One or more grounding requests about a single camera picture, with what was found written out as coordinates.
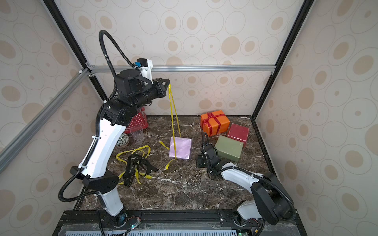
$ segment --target black corrugated cable conduit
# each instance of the black corrugated cable conduit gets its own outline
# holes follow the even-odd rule
[[[116,73],[115,73],[115,70],[113,68],[113,65],[112,65],[112,62],[110,61],[109,59],[109,56],[108,56],[108,53],[106,52],[106,48],[105,48],[105,44],[104,44],[104,35],[106,35],[110,41],[114,44],[114,46],[117,48],[117,50],[119,51],[119,53],[122,55],[122,57],[127,61],[127,63],[132,67],[134,68],[133,64],[130,62],[130,60],[125,56],[125,54],[122,52],[122,50],[119,48],[118,44],[115,42],[115,40],[113,39],[113,37],[105,30],[100,30],[99,32],[99,41],[100,41],[100,47],[101,47],[101,50],[102,50],[102,53],[104,54],[104,57],[105,57],[105,60],[106,62],[108,63],[108,66],[112,72],[112,75],[113,75],[113,78],[116,76]],[[117,85],[114,84],[114,88],[113,88],[113,91],[112,91],[112,94],[109,96],[109,98],[106,100],[107,102],[110,101],[111,99],[113,99],[114,95],[116,94],[117,92]],[[100,137],[100,119],[101,119],[101,112],[102,112],[102,109],[104,108],[105,106],[105,103],[103,103],[97,113],[97,116],[96,116],[96,137]],[[92,143],[92,146],[91,148],[89,149],[89,152],[87,154],[87,156],[85,157],[85,160],[82,164],[82,166],[86,167],[88,162],[89,162],[89,159],[91,158],[93,152],[95,151],[95,148],[97,146],[97,143],[98,143],[98,138],[95,138],[93,140],[93,143]],[[88,196],[88,195],[91,195],[91,194],[100,194],[99,191],[90,191],[90,192],[86,192],[86,193],[83,193],[77,197],[72,197],[72,198],[65,198],[63,196],[63,192],[64,190],[68,187],[68,185],[70,185],[70,183],[76,179],[76,177],[78,177],[81,172],[84,170],[84,167],[81,167],[79,168],[79,170],[73,175],[71,176],[71,178],[69,178],[69,180],[67,180],[67,182],[65,182],[65,184],[61,187],[61,189],[59,190],[58,192],[58,199],[61,201],[61,202],[72,202],[72,201],[76,201],[76,200],[79,200],[80,198],[82,197],[85,197],[85,196]]]

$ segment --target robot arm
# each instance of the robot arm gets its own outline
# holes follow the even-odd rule
[[[104,46],[104,35],[113,42],[133,69],[123,70],[119,74],[115,73]],[[151,60],[139,58],[135,64],[132,64],[108,32],[101,30],[99,39],[101,49],[114,77],[115,88],[97,114],[96,135],[92,136],[91,147],[79,166],[71,168],[70,173],[73,176],[63,185],[58,193],[58,198],[60,201],[70,202],[95,194],[111,216],[114,225],[121,226],[125,222],[126,214],[116,188],[119,178],[106,169],[107,163],[117,140],[131,119],[137,115],[142,106],[150,104],[155,98],[165,97],[170,81],[162,78],[152,79]],[[93,191],[73,198],[64,198],[64,190],[76,178],[83,180],[83,184]]]
[[[197,158],[197,167],[206,167],[209,177],[218,176],[232,181],[247,189],[254,197],[254,200],[236,206],[235,222],[242,224],[251,218],[263,218],[269,224],[276,225],[280,219],[294,220],[296,214],[293,200],[274,174],[258,174],[242,169],[219,158],[206,133],[202,140],[202,153]]]

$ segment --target red basket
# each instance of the red basket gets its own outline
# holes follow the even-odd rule
[[[138,114],[131,119],[129,126],[126,128],[124,133],[129,134],[131,128],[135,126],[141,126],[142,129],[145,129],[148,127],[147,117],[146,117],[146,114],[144,113],[144,107],[142,107],[140,111],[138,112]]]

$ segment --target green gift box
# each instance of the green gift box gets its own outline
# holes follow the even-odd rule
[[[218,151],[218,156],[227,158],[233,162],[239,162],[243,144],[243,142],[220,135],[215,148]]]

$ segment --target metal rail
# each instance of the metal rail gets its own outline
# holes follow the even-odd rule
[[[42,111],[4,148],[0,153],[0,173],[9,165],[17,154],[28,144],[40,128],[58,110],[63,102],[79,86],[84,78],[88,78],[89,70],[83,69],[77,74]]]
[[[115,66],[116,72],[130,69],[130,66]],[[185,66],[153,66],[152,72],[214,72],[214,71],[274,71],[276,65],[185,65]],[[108,66],[93,66],[89,69],[93,73],[110,72]]]

